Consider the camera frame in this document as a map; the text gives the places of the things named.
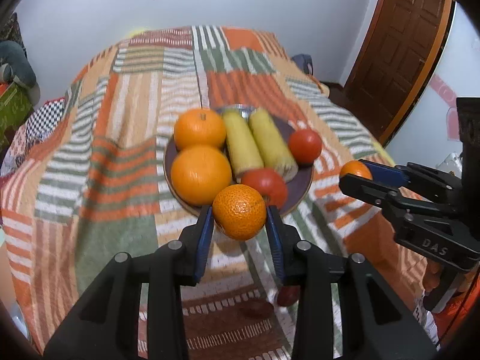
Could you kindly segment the small tangerine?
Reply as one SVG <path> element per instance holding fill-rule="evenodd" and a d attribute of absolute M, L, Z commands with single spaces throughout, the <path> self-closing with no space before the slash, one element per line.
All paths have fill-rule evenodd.
<path fill-rule="evenodd" d="M 352 160 L 345 163 L 339 173 L 339 177 L 343 178 L 346 175 L 354 175 L 368 180 L 373 179 L 373 175 L 368 167 L 361 161 Z"/>
<path fill-rule="evenodd" d="M 258 191 L 244 184 L 232 184 L 216 195 L 212 213 L 225 236 L 240 242 L 255 237 L 264 227 L 266 205 Z"/>

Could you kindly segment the small red tomato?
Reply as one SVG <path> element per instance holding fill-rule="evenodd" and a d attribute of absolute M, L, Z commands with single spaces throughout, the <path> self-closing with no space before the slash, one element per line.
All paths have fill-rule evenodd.
<path fill-rule="evenodd" d="M 290 135 L 288 147 L 298 164 L 312 165 L 320 156 L 323 143 L 315 130 L 305 128 Z"/>

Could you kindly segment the large red tomato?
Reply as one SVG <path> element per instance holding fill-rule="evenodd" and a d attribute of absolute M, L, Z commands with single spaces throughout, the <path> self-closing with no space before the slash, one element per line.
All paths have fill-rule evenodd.
<path fill-rule="evenodd" d="M 247 171 L 241 183 L 255 189 L 265 200 L 267 206 L 281 209 L 287 202 L 287 184 L 272 168 L 259 168 Z"/>

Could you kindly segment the yellow corn cob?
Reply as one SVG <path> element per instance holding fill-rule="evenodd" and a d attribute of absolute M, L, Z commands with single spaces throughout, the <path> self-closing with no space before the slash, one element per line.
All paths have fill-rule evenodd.
<path fill-rule="evenodd" d="M 298 165 L 270 113 L 257 108 L 250 114 L 248 124 L 264 166 L 272 168 L 286 183 L 292 181 Z"/>
<path fill-rule="evenodd" d="M 226 128 L 230 164 L 234 178 L 239 182 L 246 172 L 263 168 L 264 162 L 247 120 L 234 109 L 226 110 L 222 119 Z"/>

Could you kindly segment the large orange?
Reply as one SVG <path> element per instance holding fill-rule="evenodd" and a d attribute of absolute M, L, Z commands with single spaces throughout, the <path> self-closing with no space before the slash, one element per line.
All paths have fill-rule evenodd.
<path fill-rule="evenodd" d="M 226 140 L 226 127 L 215 111 L 204 108 L 190 109 L 176 121 L 173 139 L 178 150 L 196 145 L 221 149 Z"/>
<path fill-rule="evenodd" d="M 182 150 L 171 167 L 174 191 L 192 206 L 212 204 L 216 195 L 232 180 L 227 157 L 209 145 L 193 145 Z"/>

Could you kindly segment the dark purple plate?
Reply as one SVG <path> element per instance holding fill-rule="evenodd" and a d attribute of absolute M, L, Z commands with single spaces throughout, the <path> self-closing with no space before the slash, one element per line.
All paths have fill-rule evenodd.
<path fill-rule="evenodd" d="M 232 106 L 223 106 L 216 108 L 215 111 L 219 114 L 222 114 L 224 111 L 235 110 L 239 113 L 241 117 L 245 120 L 249 119 L 249 116 L 252 112 L 256 111 L 254 106 L 246 106 L 241 104 L 233 104 Z M 287 123 L 287 121 L 282 118 L 277 117 L 276 115 L 270 115 L 272 121 L 275 123 L 279 133 L 282 136 L 283 141 L 287 144 L 290 136 L 295 132 L 295 129 Z M 174 143 L 173 136 L 168 140 L 166 149 L 164 150 L 164 159 L 163 159 L 163 174 L 165 175 L 168 188 L 170 189 L 172 195 L 175 197 L 176 201 L 189 213 L 196 217 L 199 216 L 200 208 L 195 205 L 190 205 L 184 200 L 182 200 L 173 188 L 172 178 L 171 178 L 171 168 L 173 162 L 179 151 L 176 148 Z M 293 211 L 296 206 L 304 199 L 308 193 L 313 179 L 313 166 L 312 165 L 301 165 L 295 177 L 292 180 L 286 183 L 288 189 L 288 195 L 286 203 L 281 207 L 279 213 L 281 216 L 288 215 Z"/>

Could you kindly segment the small dark red fruit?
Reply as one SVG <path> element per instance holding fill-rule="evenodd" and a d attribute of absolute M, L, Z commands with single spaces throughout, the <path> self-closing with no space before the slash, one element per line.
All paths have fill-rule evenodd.
<path fill-rule="evenodd" d="M 299 286 L 283 286 L 277 294 L 277 305 L 280 307 L 293 306 L 300 298 Z"/>

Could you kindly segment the striped patchwork bedspread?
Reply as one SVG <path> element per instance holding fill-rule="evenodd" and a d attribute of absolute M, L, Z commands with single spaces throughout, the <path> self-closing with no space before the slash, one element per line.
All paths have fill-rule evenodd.
<path fill-rule="evenodd" d="M 414 307 L 426 261 L 394 243 L 379 210 L 343 195 L 341 166 L 384 150 L 288 57 L 272 33 L 220 26 L 145 32 L 97 54 L 72 82 L 64 116 L 1 186 L 16 292 L 43 350 L 114 254 L 148 254 L 195 218 L 164 175 L 178 117 L 198 107 L 261 107 L 324 142 L 304 199 L 286 222 L 332 254 L 359 252 Z"/>

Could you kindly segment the blue bag behind bed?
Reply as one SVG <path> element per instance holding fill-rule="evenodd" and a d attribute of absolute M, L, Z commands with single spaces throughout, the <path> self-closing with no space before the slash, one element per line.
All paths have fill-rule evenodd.
<path fill-rule="evenodd" d="M 312 76 L 314 74 L 312 56 L 307 54 L 294 55 L 291 61 L 305 74 Z"/>

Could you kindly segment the brown wooden door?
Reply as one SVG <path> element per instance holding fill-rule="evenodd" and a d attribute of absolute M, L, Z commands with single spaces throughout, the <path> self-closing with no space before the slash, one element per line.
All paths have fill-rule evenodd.
<path fill-rule="evenodd" d="M 448 35 L 454 0 L 377 0 L 345 91 L 385 145 L 419 98 Z"/>

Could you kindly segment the checkered patchwork quilt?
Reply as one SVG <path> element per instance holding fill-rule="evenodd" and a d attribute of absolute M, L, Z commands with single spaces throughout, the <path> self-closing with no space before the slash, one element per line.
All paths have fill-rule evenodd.
<path fill-rule="evenodd" d="M 65 105 L 64 97 L 49 100 L 26 119 L 13 135 L 12 143 L 3 155 L 1 176 L 15 172 L 28 157 L 32 147 L 50 137 L 64 116 Z"/>

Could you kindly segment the green cardboard box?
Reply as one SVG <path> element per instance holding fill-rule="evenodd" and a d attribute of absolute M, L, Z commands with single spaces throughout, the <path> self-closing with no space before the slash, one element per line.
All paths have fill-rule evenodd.
<path fill-rule="evenodd" d="M 24 88 L 15 82 L 1 85 L 0 138 L 1 149 L 9 147 L 19 127 L 32 114 L 32 103 Z"/>

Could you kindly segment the grey plush toy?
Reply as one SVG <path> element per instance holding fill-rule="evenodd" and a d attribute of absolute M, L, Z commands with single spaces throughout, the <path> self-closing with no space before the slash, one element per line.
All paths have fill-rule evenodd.
<path fill-rule="evenodd" d="M 15 82 L 27 90 L 33 89 L 37 78 L 23 48 L 14 41 L 1 41 L 1 83 Z"/>

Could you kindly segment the yellow pillow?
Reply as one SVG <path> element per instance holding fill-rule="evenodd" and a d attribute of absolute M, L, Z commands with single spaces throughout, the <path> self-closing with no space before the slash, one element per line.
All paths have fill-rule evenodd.
<path fill-rule="evenodd" d="M 135 38 L 142 36 L 147 31 L 147 28 L 135 28 L 134 30 L 130 31 L 127 35 L 127 38 Z"/>

